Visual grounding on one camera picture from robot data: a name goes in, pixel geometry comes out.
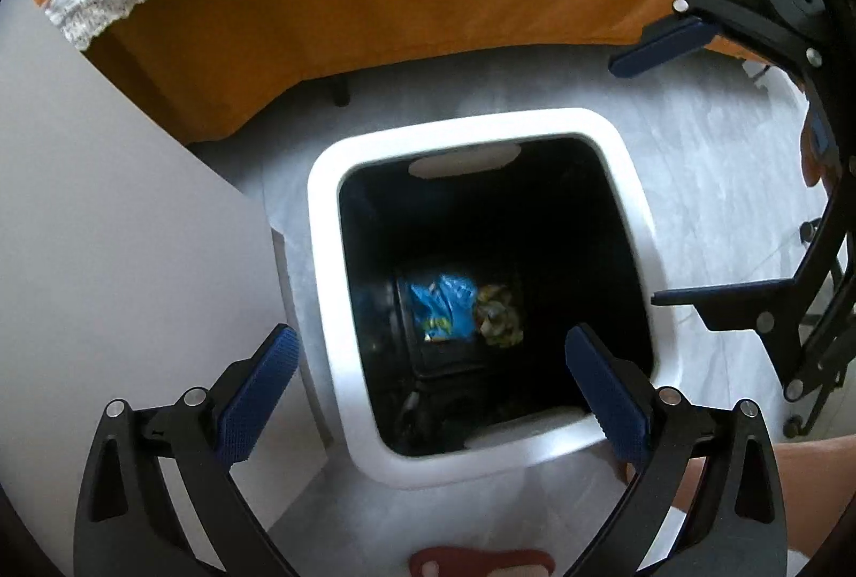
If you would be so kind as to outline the red slipper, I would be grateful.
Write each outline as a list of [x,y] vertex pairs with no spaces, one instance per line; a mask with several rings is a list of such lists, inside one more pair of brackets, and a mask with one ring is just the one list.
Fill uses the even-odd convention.
[[553,575],[554,559],[538,550],[486,551],[461,546],[434,546],[412,555],[409,574],[438,577],[489,577],[489,575]]

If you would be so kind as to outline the bare leg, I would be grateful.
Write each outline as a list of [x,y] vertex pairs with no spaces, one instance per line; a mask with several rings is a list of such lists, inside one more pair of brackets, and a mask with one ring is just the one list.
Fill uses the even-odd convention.
[[854,436],[776,444],[773,452],[785,503],[788,545],[812,557],[854,496]]

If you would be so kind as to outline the blue plastic wrapper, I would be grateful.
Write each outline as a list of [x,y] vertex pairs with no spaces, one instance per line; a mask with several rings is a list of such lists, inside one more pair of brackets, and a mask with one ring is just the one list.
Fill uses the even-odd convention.
[[406,310],[421,342],[471,342],[477,326],[477,286],[460,274],[403,280]]

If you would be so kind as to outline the grey nightstand cabinet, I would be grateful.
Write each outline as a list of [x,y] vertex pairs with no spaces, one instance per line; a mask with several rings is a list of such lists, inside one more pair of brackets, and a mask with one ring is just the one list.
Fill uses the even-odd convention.
[[[173,405],[286,315],[262,211],[104,80],[35,0],[2,0],[2,487],[51,563],[103,409]],[[299,364],[231,475],[270,528],[326,458]],[[194,555],[219,559],[171,458]]]

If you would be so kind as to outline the green white wrapper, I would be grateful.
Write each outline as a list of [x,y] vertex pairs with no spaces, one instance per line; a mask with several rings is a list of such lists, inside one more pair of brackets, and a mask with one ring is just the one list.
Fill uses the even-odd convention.
[[505,286],[488,284],[477,291],[473,319],[487,345],[509,348],[524,338],[512,296]]

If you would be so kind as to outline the white rimmed trash bin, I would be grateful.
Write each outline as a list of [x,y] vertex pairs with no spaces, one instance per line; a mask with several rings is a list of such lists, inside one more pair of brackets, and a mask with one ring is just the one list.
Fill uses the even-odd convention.
[[308,180],[326,358],[354,464],[396,489],[602,439],[586,326],[657,387],[683,374],[663,261],[617,127],[583,107],[351,136]]

